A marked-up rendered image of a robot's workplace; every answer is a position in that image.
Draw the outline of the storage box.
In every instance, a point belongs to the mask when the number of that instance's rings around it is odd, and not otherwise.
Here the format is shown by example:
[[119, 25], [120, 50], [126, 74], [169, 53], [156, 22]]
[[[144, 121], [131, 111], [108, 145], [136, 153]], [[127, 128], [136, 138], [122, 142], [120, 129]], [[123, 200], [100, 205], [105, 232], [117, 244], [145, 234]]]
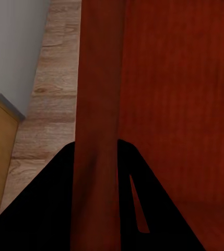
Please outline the storage box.
[[224, 0], [81, 0], [70, 251], [121, 251], [119, 139], [224, 251]]

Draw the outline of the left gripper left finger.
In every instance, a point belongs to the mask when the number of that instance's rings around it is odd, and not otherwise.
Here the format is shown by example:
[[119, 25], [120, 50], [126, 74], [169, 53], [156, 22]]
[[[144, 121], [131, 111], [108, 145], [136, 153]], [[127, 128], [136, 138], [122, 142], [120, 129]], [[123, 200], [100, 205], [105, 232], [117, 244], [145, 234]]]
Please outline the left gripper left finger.
[[70, 251], [75, 141], [0, 214], [0, 251]]

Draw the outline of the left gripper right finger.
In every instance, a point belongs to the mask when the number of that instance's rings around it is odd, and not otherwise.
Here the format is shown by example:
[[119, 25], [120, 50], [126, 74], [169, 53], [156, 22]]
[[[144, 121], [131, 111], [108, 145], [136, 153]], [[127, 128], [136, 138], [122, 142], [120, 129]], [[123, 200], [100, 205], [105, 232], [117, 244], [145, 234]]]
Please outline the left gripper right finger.
[[[206, 251], [138, 149], [117, 141], [121, 251]], [[137, 227], [129, 175], [150, 233]]]

